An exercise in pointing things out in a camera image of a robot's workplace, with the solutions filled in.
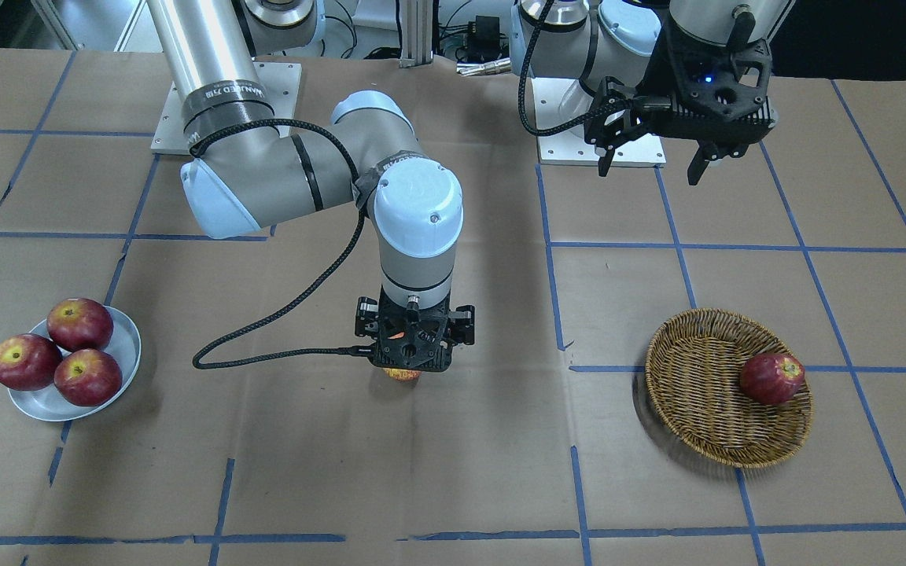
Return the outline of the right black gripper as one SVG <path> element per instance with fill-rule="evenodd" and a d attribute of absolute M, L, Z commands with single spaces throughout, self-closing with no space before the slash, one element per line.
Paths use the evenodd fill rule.
<path fill-rule="evenodd" d="M 429 307 L 399 305 L 388 295 L 378 300 L 363 296 L 357 301 L 355 335 L 375 340 L 391 340 L 400 333 L 406 338 L 420 337 L 431 343 L 443 340 L 457 345 L 475 344 L 476 312 L 472 305 L 451 307 L 447 295 Z"/>

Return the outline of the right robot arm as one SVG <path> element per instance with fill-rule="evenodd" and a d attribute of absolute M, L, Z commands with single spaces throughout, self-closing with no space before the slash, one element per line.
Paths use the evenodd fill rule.
<path fill-rule="evenodd" d="M 446 302 L 463 224 L 462 187 L 425 156 L 387 94 L 335 107 L 323 133 L 272 123 L 254 56 L 317 42 L 320 1 L 151 1 L 181 100 L 192 160 L 180 176 L 191 211 L 226 239 L 356 203 L 380 239 L 382 293 L 420 311 Z"/>

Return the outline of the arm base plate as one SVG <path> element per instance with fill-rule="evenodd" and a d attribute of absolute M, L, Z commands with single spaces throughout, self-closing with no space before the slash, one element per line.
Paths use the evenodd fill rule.
<path fill-rule="evenodd" d="M 294 118 L 300 93 L 302 65 L 298 62 L 255 62 L 256 75 L 265 86 L 274 117 Z M 170 85 L 156 125 L 150 148 L 161 155 L 187 156 L 188 145 L 183 135 L 182 100 L 175 83 Z"/>
<path fill-rule="evenodd" d="M 575 79 L 534 78 L 531 82 L 535 100 L 536 128 L 549 129 L 586 112 L 592 103 Z M 542 164 L 593 166 L 598 165 L 595 147 L 584 140 L 581 125 L 554 136 L 538 139 Z M 622 145 L 612 167 L 665 166 L 664 145 L 657 136 L 646 134 Z"/>

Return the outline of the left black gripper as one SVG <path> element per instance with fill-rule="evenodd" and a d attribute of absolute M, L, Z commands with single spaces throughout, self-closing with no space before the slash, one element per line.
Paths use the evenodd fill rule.
<path fill-rule="evenodd" d="M 599 82 L 584 121 L 584 140 L 598 153 L 598 175 L 611 171 L 618 149 L 651 132 L 652 119 L 672 107 L 668 96 L 636 94 L 614 76 Z M 714 141 L 698 141 L 687 168 L 687 182 L 697 186 L 709 165 L 725 157 L 725 148 Z"/>

